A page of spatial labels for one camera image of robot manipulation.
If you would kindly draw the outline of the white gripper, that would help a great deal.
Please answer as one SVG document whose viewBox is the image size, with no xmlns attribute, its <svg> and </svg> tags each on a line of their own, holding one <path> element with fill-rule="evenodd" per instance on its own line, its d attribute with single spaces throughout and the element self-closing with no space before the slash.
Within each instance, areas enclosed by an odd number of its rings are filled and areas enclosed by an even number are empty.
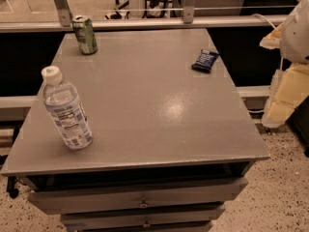
<svg viewBox="0 0 309 232">
<path fill-rule="evenodd" d="M 294 62 L 285 71 L 277 70 L 271 80 L 262 125 L 274 129 L 309 96 L 309 0 L 300 0 L 284 23 L 262 38 L 260 46 L 280 47 L 281 56 Z"/>
</svg>

